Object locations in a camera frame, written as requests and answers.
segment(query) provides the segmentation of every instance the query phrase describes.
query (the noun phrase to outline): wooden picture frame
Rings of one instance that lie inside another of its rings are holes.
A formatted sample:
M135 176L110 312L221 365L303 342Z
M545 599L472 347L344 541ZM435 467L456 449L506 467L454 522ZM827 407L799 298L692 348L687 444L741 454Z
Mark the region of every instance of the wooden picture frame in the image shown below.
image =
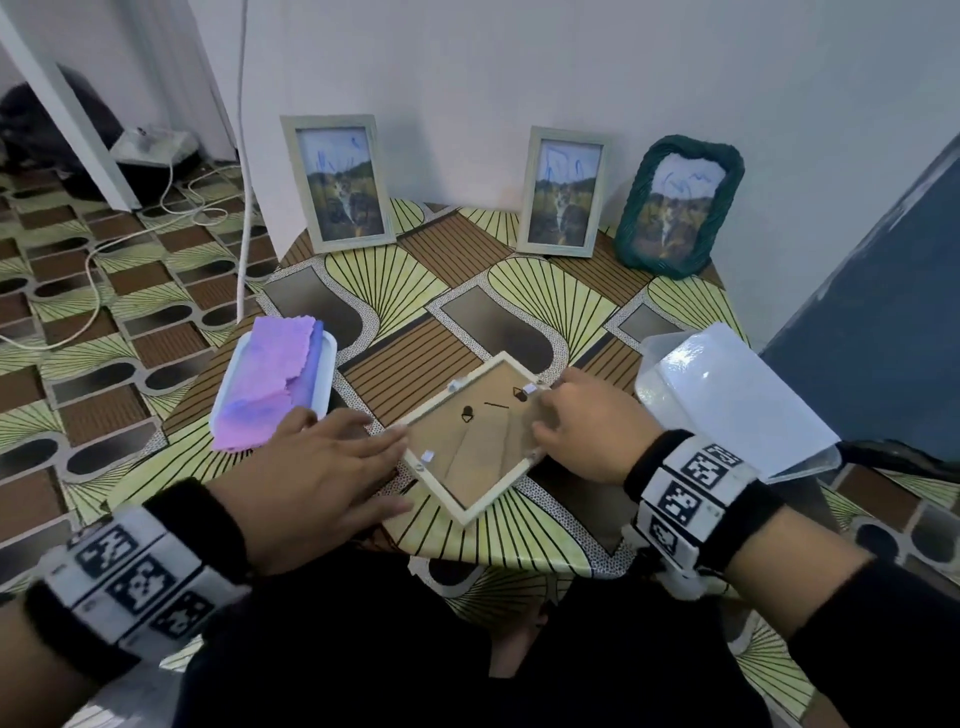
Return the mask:
M427 415L437 410L441 405L454 400L455 398L461 397L463 393L468 391L471 384L478 382L485 375L493 371L494 368L500 365L506 365L516 370L516 373L519 374L519 378L527 382L527 385L522 390L524 391L525 395L533 396L538 390L546 388L538 380L536 375L526 369L522 364L520 364L518 361L516 361L516 359L506 352L501 352L489 359L483 365L474 369L467 376L451 382L445 390L424 402L422 405L397 422L399 425L409 425L411 427L411 433L409 436L411 448L415 446L414 441L417 439L414 432L414 427L416 427L417 422L422 421ZM531 468L533 468L543 459L544 455L542 449L536 447L531 448L527 454L519 457L516 465L511 467L506 474L496 480L492 484L491 488L487 490L479 499L465 506L450 492L450 490L447 489L446 486L443 485L443 483L434 474L430 472L427 465L423 460L421 460L425 454L426 453L416 454L412 449L407 449L403 455L403 460L414 472L414 475L420 480L420 482L422 482L430 490L430 492L440 500L446 510L449 511L450 515L457 522L464 526L468 525L477 516L479 516L480 513L482 513L484 509L493 503L505 490L507 490L507 488L512 486L518 479L526 475Z
M280 124L313 252L396 242L372 114L280 116Z
M610 149L611 139L603 134L531 129L518 253L593 255Z

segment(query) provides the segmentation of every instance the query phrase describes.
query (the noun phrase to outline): black pants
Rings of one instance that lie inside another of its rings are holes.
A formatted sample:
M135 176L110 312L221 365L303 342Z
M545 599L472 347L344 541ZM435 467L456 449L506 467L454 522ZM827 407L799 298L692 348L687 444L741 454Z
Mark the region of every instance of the black pants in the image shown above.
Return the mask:
M486 631L453 614L407 557L341 548L223 614L190 662L175 728L367 724L767 726L715 598L681 602L630 576L578 579L516 678L487 678Z

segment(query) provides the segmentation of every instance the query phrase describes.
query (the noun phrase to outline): green woven picture frame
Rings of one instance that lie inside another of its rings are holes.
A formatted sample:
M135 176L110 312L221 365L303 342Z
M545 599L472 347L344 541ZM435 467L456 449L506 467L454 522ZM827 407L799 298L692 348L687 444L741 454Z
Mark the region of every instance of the green woven picture frame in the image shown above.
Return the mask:
M637 220L650 197L654 174L660 163L670 154L678 154L687 159L708 159L719 164L726 172L724 179L717 185L707 216L697 230L692 250L681 260L645 255L634 244ZM672 279L686 278L702 271L710 261L713 239L727 217L733 195L743 179L743 172L743 157L729 144L712 144L680 134L665 136L650 147L640 163L640 168L636 170L634 185L630 189L630 196L613 241L617 258L628 268L643 268Z

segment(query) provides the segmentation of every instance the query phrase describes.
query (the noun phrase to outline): empty picture frame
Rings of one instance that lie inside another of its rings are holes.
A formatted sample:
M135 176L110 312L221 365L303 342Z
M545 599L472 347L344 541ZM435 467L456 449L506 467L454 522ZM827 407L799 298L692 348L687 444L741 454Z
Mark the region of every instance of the empty picture frame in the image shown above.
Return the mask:
M543 457L535 420L553 423L536 375L501 352L399 423L404 462L450 515L467 525Z
M609 153L610 138L601 134L531 130L519 253L593 255Z
M395 242L373 116L281 116L280 123L314 253Z

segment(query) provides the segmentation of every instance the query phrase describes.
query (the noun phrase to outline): wristband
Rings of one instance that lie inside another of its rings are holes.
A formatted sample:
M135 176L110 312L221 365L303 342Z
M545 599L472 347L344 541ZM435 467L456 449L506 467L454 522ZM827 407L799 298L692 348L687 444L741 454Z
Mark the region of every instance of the wristband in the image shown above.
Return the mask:
M74 669L106 683L181 649L250 588L243 536L196 480L124 506L41 557L27 617Z
M636 519L623 528L628 543L652 546L668 567L685 574L723 571L783 505L742 459L683 430L661 435L624 488L639 504Z

